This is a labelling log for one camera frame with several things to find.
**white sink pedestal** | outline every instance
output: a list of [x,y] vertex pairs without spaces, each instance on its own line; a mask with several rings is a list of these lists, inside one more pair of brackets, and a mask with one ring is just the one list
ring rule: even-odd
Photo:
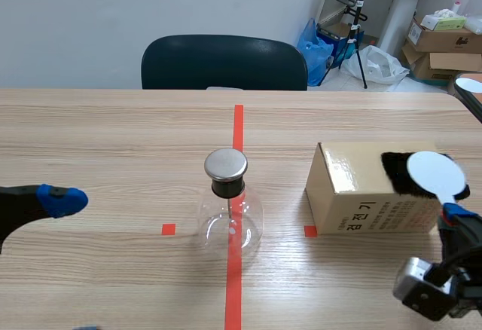
[[396,57],[404,43],[419,0],[394,0],[383,27],[378,47]]

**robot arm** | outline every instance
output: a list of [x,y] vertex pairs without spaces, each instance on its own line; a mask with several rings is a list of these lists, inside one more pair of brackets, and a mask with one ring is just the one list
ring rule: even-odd
[[443,261],[410,258],[400,269],[393,295],[424,317],[482,315],[482,218],[452,203],[438,220]]
[[0,187],[0,253],[4,240],[16,229],[42,218],[73,215],[87,205],[83,191],[51,185]]

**black rubber stopper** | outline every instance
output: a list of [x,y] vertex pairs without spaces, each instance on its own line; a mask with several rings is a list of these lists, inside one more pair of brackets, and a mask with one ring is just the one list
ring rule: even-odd
[[232,182],[219,182],[213,179],[211,188],[216,196],[229,200],[238,197],[244,191],[244,180],[242,177]]

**black tripod stand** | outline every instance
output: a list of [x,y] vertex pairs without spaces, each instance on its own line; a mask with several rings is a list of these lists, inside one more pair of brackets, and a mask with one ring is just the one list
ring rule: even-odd
[[[340,58],[340,55],[343,54],[341,57],[340,65],[338,66],[338,69],[341,69],[341,64],[345,60],[346,52],[348,51],[348,46],[350,44],[355,44],[355,51],[356,51],[356,56],[358,57],[358,64],[360,65],[360,72],[361,72],[361,77],[363,78],[363,85],[365,86],[365,89],[368,88],[367,86],[367,81],[365,80],[365,73],[363,72],[363,65],[362,65],[362,60],[360,59],[360,42],[359,42],[359,37],[360,37],[360,16],[362,15],[362,7],[363,7],[364,0],[357,0],[356,1],[356,11],[355,11],[355,19],[353,20],[352,27],[349,31],[348,39],[346,40],[345,45],[343,48],[340,50],[338,53],[337,57],[334,58],[334,63],[338,61]],[[323,79],[319,82],[319,85],[322,84],[322,82],[325,80],[327,77],[328,73],[331,71],[333,66],[331,65],[328,70],[326,71],[325,75],[323,76]]]

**black brush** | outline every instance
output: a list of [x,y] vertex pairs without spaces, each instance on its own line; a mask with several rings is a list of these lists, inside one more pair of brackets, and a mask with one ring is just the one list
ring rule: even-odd
[[[386,175],[392,183],[393,190],[398,194],[410,194],[414,197],[437,198],[434,194],[425,191],[417,183],[415,183],[407,169],[407,161],[413,153],[382,153],[382,165]],[[465,189],[455,196],[456,200],[464,200],[470,196],[470,188],[468,185]]]

